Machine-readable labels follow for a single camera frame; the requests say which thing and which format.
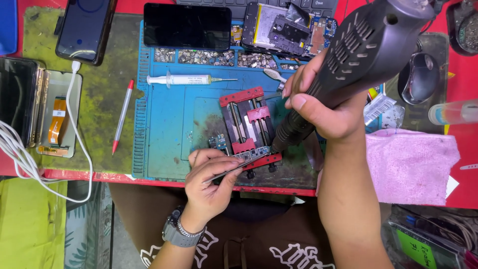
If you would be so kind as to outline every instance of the keyboard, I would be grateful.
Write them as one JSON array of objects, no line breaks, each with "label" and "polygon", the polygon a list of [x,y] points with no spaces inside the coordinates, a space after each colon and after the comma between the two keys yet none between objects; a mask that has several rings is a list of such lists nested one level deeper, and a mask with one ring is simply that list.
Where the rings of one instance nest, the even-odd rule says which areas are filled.
[{"label": "keyboard", "polygon": [[287,2],[292,2],[309,13],[333,18],[338,0],[177,0],[176,2],[180,5],[228,7],[232,11],[233,21],[243,21],[247,4],[251,2],[284,8]]}]

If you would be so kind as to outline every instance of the green sticky note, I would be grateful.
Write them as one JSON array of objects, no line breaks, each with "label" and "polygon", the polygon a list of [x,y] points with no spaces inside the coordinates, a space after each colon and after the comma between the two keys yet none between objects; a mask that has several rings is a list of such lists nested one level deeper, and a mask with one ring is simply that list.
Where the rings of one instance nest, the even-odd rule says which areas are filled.
[{"label": "green sticky note", "polygon": [[397,235],[402,244],[402,251],[406,255],[426,268],[436,269],[435,258],[433,258],[430,246],[406,235],[402,231],[397,230]]}]

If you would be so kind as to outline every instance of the phone screen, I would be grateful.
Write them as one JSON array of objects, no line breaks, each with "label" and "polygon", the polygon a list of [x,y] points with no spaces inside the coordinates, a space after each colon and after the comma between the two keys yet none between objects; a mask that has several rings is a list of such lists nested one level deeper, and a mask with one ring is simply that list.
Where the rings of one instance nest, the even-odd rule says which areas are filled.
[{"label": "phone screen", "polygon": [[144,44],[152,47],[228,50],[231,10],[226,7],[146,3]]},{"label": "phone screen", "polygon": [[109,0],[69,0],[56,53],[61,57],[93,62],[100,49]]}]

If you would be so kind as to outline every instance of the syringe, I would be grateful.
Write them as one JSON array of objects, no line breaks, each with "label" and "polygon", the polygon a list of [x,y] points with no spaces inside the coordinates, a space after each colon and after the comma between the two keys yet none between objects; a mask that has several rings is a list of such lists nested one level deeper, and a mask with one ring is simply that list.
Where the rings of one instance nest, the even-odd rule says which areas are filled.
[{"label": "syringe", "polygon": [[166,84],[168,89],[171,85],[207,85],[215,81],[238,80],[237,78],[212,78],[211,75],[171,75],[169,71],[166,76],[156,78],[148,76],[146,79],[150,85],[151,83]]}]

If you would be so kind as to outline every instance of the metal bracelet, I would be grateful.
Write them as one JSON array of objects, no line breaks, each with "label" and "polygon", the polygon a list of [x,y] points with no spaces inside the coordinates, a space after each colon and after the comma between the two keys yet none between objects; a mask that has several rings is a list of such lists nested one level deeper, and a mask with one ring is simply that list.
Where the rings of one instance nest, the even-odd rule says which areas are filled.
[{"label": "metal bracelet", "polygon": [[177,227],[178,227],[179,231],[181,232],[181,234],[186,236],[186,237],[196,237],[198,235],[201,235],[202,233],[204,233],[206,231],[206,228],[207,228],[207,226],[204,226],[204,228],[201,231],[192,234],[192,233],[186,231],[183,228],[183,226],[181,225],[181,216],[179,216],[179,218],[178,218]]}]

